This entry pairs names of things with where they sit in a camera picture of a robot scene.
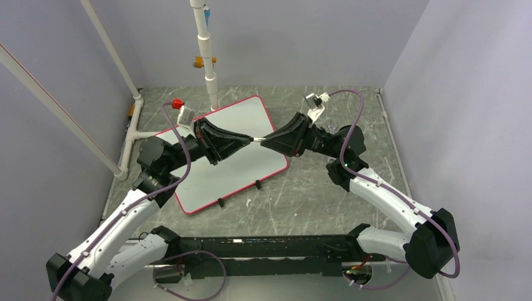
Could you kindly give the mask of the red framed whiteboard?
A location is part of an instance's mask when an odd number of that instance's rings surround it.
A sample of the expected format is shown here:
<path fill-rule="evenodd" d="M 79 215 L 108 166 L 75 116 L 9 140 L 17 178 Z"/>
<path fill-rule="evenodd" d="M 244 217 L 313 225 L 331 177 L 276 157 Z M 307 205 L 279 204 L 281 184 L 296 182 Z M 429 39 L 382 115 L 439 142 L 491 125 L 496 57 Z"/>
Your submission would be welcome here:
<path fill-rule="evenodd" d="M 263 137 L 274 126 L 262 98 L 254 95 L 204 115 L 210 122 L 232 132 Z M 194 214 L 255 185 L 256 180 L 276 175 L 289 166 L 287 158 L 252 142 L 235 154 L 211 165 L 206 158 L 194 161 L 188 177 L 175 191 L 186 214 Z"/>

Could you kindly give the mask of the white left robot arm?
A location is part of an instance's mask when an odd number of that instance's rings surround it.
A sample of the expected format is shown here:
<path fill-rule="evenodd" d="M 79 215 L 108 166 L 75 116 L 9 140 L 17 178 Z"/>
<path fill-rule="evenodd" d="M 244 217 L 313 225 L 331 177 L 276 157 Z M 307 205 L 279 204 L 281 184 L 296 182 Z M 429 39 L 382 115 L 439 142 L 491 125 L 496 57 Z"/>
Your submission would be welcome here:
<path fill-rule="evenodd" d="M 190 254 L 181 237 L 158 226 L 130 248 L 124 245 L 140 225 L 159 211 L 184 181 L 198 159 L 217 164 L 255 142 L 255 138 L 217 127 L 201 118 L 187 136 L 172 144 L 152 136 L 141 144 L 141 173 L 121 205 L 82 243 L 67 255 L 54 254 L 46 263 L 52 299 L 108 300 L 125 279 L 157 261 L 172 263 Z"/>

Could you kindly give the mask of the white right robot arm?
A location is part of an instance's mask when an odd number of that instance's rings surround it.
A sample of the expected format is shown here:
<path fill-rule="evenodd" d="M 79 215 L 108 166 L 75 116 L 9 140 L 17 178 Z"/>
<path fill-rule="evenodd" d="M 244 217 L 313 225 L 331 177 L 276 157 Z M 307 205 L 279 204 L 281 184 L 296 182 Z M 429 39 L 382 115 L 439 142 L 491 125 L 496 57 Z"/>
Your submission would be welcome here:
<path fill-rule="evenodd" d="M 436 274 L 457 278 L 460 274 L 459 239 L 453 215 L 437 211 L 403 194 L 380 177 L 360 155 L 366 150 L 362 130 L 346 125 L 330 133 L 313 120 L 297 113 L 280 129 L 260 138 L 262 147 L 288 157 L 306 151 L 334 158 L 327 173 L 335 185 L 368 201 L 390 218 L 399 232 L 358 226 L 346 242 L 353 260 L 379 254 L 406 263 L 418 275 L 431 279 Z"/>

